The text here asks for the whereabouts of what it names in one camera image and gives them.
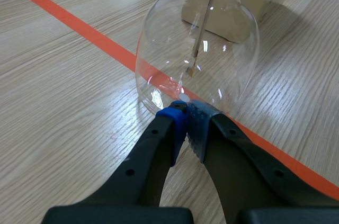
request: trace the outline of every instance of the orange tape line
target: orange tape line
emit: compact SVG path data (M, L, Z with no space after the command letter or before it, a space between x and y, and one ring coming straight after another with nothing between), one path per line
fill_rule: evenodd
M62 23L79 33L81 36L86 38L88 41L96 45L98 48L106 52L108 55L113 57L115 60L126 66L132 71L135 71L135 64L136 64L136 56L133 55L131 52L123 48L122 46L118 45L96 29L92 28L84 21L80 20L76 16L72 15L56 3L51 0L31 0L39 7L47 11L49 14L60 20ZM169 77L162 73L161 71L157 70L150 64L145 64L145 72L142 72L144 78L149 78L153 72L157 72L161 74L159 77L161 80L157 80L155 82L150 81L154 86L159 87L162 80L169 80ZM191 98L199 98L192 92L185 90L185 93ZM268 141L264 140L262 137L258 136L254 132L250 131L245 126L241 125L239 122L235 121L237 125L245 132L245 134L251 139L251 141L279 161L284 163L286 167L291 169L296 175L298 175L302 180L307 182L312 187L316 188L317 190L323 192L326 195L329 195L337 200L339 200L339 187L331 183L330 181L326 180L322 176L318 175L302 163L298 162L296 159L292 158L279 148L275 147Z

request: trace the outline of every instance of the round-bottom flask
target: round-bottom flask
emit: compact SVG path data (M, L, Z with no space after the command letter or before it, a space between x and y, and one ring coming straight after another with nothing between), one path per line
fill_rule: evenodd
M256 21L239 0L158 0L138 43L139 97L153 113L195 98L229 112L248 84L258 49Z

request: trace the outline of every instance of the wood grain surface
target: wood grain surface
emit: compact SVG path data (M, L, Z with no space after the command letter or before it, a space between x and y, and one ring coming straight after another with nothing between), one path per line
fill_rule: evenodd
M135 53L156 0L53 0ZM243 105L231 114L339 185L339 0L272 0ZM39 223L100 187L153 116L134 74L29 0L0 0L0 223ZM188 144L162 205L224 223Z

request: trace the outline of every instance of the metal rod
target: metal rod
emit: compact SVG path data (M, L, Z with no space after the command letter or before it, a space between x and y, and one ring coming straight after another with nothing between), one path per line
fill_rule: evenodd
M192 57L194 58L194 64L192 67L187 68L187 73L190 75L190 77L193 76L193 72L194 72L194 68L195 68L195 64L197 63L197 57L198 57L198 52L199 52L199 47L200 47L200 43L202 40L202 36L206 27L206 23L207 23L207 19L208 19L208 15L210 13L210 7L212 5L213 0L209 0L208 1L208 5L207 8L203 14L203 20L202 20L202 24L198 29L198 37L195 39L195 43L193 46L193 50L192 50Z

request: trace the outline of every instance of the textured grip pad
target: textured grip pad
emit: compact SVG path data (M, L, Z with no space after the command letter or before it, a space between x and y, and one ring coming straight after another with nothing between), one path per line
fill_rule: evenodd
M210 119L219 113L222 112L207 102L193 100L189 103L188 138L200 162L205 156Z

